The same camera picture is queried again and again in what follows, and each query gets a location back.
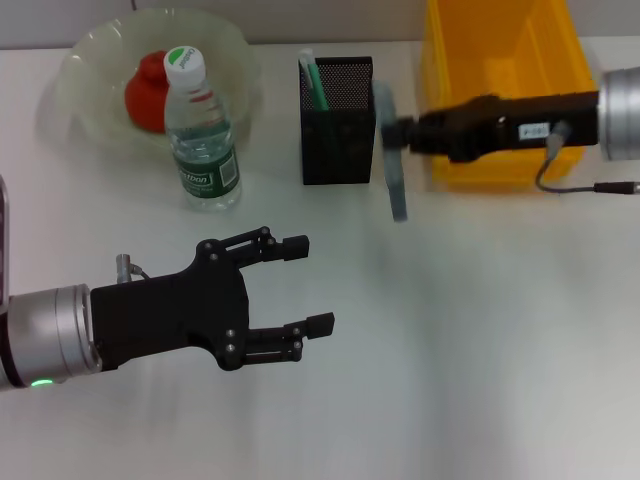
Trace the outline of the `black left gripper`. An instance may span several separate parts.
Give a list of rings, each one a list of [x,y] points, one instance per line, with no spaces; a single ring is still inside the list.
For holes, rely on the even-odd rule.
[[[178,273],[93,289],[94,344],[103,369],[116,370],[133,359],[187,347],[211,353],[225,371],[300,361],[305,338],[333,333],[334,314],[251,329],[239,268],[307,258],[309,247],[306,235],[278,241],[263,226],[200,242],[192,263]]]

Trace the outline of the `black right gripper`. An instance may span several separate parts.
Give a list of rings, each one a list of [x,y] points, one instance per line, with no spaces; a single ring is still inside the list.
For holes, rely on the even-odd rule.
[[[386,150],[409,149],[470,163],[494,152],[542,148],[563,122],[570,130],[567,146],[591,146],[598,142],[598,99],[596,91],[519,99],[476,97],[444,113],[397,118],[382,127],[382,143]]]

